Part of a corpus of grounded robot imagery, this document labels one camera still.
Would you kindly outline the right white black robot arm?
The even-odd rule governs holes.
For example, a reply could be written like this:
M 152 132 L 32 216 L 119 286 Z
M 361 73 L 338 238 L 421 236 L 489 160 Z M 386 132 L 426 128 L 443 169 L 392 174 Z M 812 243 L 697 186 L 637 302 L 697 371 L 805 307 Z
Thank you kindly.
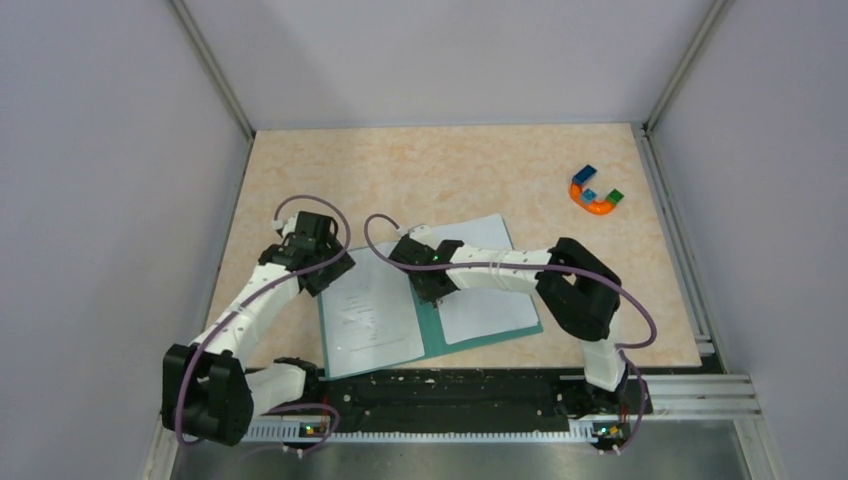
M 432 247 L 407 234 L 388 259 L 426 303 L 473 289 L 537 295 L 558 326 L 580 341 L 589 404 L 612 412 L 626 400 L 627 367 L 612 340 L 622 282 L 578 241 L 561 238 L 547 250 L 496 250 L 462 240 Z

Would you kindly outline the printed white paper sheet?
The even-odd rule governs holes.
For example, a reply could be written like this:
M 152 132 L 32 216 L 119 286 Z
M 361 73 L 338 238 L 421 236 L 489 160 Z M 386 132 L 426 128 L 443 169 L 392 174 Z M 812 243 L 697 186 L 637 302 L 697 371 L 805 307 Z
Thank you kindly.
M 345 378 L 422 358 L 424 342 L 406 274 L 368 248 L 350 256 L 354 267 L 319 296 L 327 375 Z

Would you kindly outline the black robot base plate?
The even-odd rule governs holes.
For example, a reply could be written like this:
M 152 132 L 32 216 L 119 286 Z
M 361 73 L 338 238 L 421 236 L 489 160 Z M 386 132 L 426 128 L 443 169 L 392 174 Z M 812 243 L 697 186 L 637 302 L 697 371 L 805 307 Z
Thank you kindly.
M 332 433 L 563 432 L 599 420 L 623 434 L 653 411 L 645 381 L 625 374 L 608 392 L 569 368 L 389 369 L 339 380 L 313 371 L 290 405 Z

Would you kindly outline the green plastic folder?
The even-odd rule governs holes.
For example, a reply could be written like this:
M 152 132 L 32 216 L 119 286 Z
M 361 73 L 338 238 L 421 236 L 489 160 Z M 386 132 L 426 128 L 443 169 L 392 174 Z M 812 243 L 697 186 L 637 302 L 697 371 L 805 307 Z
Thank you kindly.
M 382 243 L 382 244 L 377 245 L 377 247 L 374 250 L 371 250 L 371 251 L 379 258 L 381 255 L 389 254 L 390 251 L 392 250 L 393 246 L 394 245 L 391 242 Z M 506 338 L 502 335 L 492 335 L 488 338 L 487 342 L 466 341 L 466 342 L 462 342 L 462 343 L 459 343 L 459 344 L 449 345 L 445 342 L 445 339 L 444 339 L 443 328 L 442 328 L 442 324 L 441 324 L 441 320 L 440 320 L 440 316 L 439 316 L 439 311 L 438 311 L 438 307 L 439 307 L 439 305 L 441 304 L 442 301 L 439 302 L 436 305 L 433 305 L 433 304 L 430 304 L 430 303 L 422 303 L 418 299 L 413 288 L 412 288 L 412 293 L 413 293 L 413 299 L 414 299 L 415 306 L 416 306 L 416 311 L 417 311 L 417 314 L 418 314 L 419 327 L 420 327 L 422 339 L 423 339 L 423 342 L 424 342 L 424 348 L 425 348 L 424 356 L 422 358 L 418 359 L 418 360 L 415 360 L 415 361 L 431 359 L 431 358 L 435 358 L 435 357 L 440 357 L 440 356 L 460 352 L 460 351 L 463 351 L 463 350 L 469 350 L 469 349 L 472 349 L 472 348 L 483 347 L 483 346 L 487 346 L 487 345 L 490 345 L 490 344 L 500 343 L 500 342 L 509 341 L 509 340 L 513 340 L 513 339 L 518 339 L 518 338 L 525 337 L 525 336 L 536 335 L 536 334 L 541 333 L 542 330 L 543 330 L 541 319 L 539 317 L 540 323 L 541 323 L 541 331 L 538 332 L 538 333 L 535 333 L 535 334 L 527 333 L 525 335 L 519 335 L 519 336 L 517 336 L 515 338 L 511 338 L 511 339 L 508 339 L 508 338 Z

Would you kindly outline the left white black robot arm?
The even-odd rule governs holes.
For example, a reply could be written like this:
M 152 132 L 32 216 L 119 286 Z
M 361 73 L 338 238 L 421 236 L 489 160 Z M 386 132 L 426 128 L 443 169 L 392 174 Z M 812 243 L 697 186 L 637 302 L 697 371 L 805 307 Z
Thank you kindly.
M 331 216 L 300 211 L 272 226 L 280 242 L 260 254 L 235 299 L 190 344 L 164 355 L 162 425 L 181 439 L 236 445 L 254 418 L 279 405 L 303 414 L 319 404 L 313 364 L 283 358 L 251 370 L 245 363 L 290 301 L 318 296 L 355 262 Z

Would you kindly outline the white paper sheets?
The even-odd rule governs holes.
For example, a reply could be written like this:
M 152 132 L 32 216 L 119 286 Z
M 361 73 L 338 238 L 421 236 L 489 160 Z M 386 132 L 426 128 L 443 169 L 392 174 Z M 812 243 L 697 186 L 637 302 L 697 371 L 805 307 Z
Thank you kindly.
M 462 240 L 485 249 L 512 248 L 503 217 L 499 214 L 463 223 L 437 226 L 433 232 L 442 239 Z M 470 289 L 454 292 L 438 307 L 445 342 L 487 342 L 492 335 L 508 339 L 541 331 L 532 298 L 523 293 L 497 289 Z

